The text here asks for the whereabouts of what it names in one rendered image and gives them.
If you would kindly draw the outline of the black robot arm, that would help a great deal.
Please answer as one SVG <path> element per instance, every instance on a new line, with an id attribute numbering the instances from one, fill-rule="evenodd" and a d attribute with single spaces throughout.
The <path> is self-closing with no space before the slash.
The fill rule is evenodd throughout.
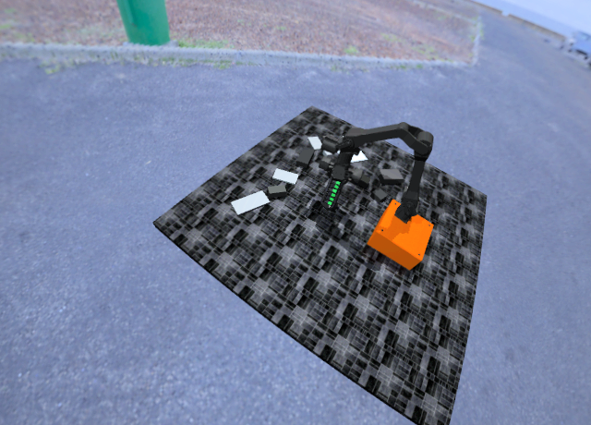
<path id="1" fill-rule="evenodd" d="M 416 138 L 415 138 L 416 137 Z M 410 186 L 404 186 L 402 203 L 395 210 L 394 216 L 405 224 L 412 216 L 416 216 L 419 208 L 420 179 L 425 167 L 425 161 L 433 147 L 433 135 L 420 127 L 411 126 L 405 122 L 392 124 L 385 127 L 363 129 L 351 128 L 339 139 L 327 134 L 321 145 L 323 151 L 336 154 L 343 162 L 351 162 L 353 156 L 358 156 L 361 150 L 358 148 L 366 142 L 374 142 L 388 139 L 401 139 L 408 147 L 415 151 L 415 164 L 412 171 Z M 349 180 L 346 164 L 335 163 L 333 165 L 332 180 L 343 182 Z"/>

